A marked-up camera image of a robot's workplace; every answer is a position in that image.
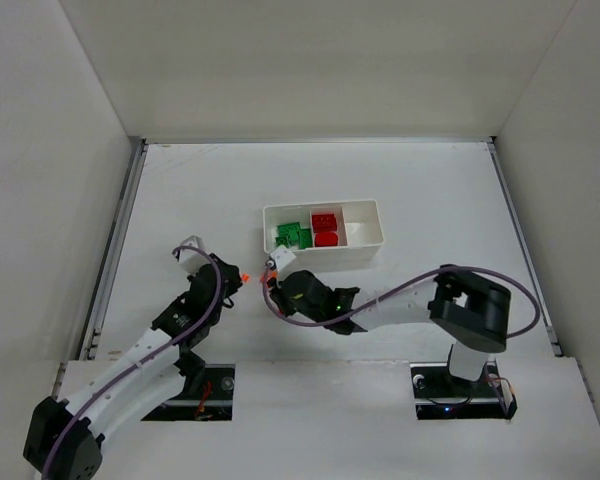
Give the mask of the red curved lego piece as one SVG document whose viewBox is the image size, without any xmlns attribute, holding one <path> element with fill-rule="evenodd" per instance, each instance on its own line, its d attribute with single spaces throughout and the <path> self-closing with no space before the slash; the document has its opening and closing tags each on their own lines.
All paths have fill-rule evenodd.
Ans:
<svg viewBox="0 0 600 480">
<path fill-rule="evenodd" d="M 314 247 L 326 248 L 339 245 L 339 236 L 336 231 L 323 231 L 315 234 Z"/>
</svg>

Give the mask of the green lego pieces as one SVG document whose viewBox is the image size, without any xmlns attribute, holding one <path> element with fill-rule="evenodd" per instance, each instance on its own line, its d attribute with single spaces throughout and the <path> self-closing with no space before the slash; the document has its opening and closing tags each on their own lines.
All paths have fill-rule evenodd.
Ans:
<svg viewBox="0 0 600 480">
<path fill-rule="evenodd" d="M 302 228 L 300 235 L 297 238 L 289 238 L 286 236 L 277 235 L 275 238 L 277 246 L 284 245 L 288 248 L 297 247 L 300 250 L 313 247 L 313 239 L 311 230 L 308 228 Z"/>
</svg>

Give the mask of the red lego block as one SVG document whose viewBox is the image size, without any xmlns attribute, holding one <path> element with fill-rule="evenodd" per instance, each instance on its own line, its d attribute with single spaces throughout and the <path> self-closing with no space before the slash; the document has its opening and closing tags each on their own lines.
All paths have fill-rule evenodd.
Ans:
<svg viewBox="0 0 600 480">
<path fill-rule="evenodd" d="M 330 232 L 338 229 L 338 222 L 334 213 L 312 213 L 311 226 L 314 232 Z"/>
</svg>

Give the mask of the green lego brick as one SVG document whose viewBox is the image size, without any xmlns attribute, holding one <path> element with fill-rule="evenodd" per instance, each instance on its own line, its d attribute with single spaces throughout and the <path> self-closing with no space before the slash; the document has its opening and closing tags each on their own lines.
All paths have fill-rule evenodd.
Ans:
<svg viewBox="0 0 600 480">
<path fill-rule="evenodd" d="M 278 235 L 289 238 L 297 238 L 300 235 L 301 230 L 302 227 L 299 222 L 290 222 L 277 226 Z"/>
</svg>

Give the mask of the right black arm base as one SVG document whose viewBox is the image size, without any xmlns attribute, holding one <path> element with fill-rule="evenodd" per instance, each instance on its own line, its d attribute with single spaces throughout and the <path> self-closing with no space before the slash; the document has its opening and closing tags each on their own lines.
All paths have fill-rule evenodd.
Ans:
<svg viewBox="0 0 600 480">
<path fill-rule="evenodd" d="M 518 402 L 510 381 L 488 361 L 477 381 L 453 377 L 444 363 L 410 366 L 418 420 L 512 420 Z"/>
</svg>

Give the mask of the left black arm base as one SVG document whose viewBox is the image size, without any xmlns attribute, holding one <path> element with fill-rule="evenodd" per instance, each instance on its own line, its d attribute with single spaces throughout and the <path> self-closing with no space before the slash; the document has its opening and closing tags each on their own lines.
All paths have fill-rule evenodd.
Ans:
<svg viewBox="0 0 600 480">
<path fill-rule="evenodd" d="M 233 417 L 236 366 L 207 364 L 194 352 L 186 352 L 176 362 L 185 373 L 179 394 L 161 403 L 144 422 L 224 422 Z"/>
</svg>

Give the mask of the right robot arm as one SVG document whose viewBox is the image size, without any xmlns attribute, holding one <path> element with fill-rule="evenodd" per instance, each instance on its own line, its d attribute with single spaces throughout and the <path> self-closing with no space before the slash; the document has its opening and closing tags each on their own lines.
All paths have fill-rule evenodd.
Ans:
<svg viewBox="0 0 600 480">
<path fill-rule="evenodd" d="M 300 270 L 268 280 L 264 297 L 289 323 L 345 336 L 430 322 L 454 339 L 447 369 L 461 380 L 479 380 L 487 360 L 507 347 L 510 290 L 452 265 L 375 297 L 358 287 L 331 288 Z"/>
</svg>

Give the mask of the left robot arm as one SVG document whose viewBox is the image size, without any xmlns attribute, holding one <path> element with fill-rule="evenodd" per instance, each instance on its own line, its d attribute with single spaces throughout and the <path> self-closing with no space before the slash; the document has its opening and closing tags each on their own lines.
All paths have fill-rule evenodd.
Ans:
<svg viewBox="0 0 600 480">
<path fill-rule="evenodd" d="M 198 250 L 204 262 L 122 356 L 73 394 L 32 412 L 24 459 L 43 479 L 90 479 L 121 432 L 165 401 L 201 384 L 194 347 L 220 320 L 243 282 L 238 266 Z"/>
</svg>

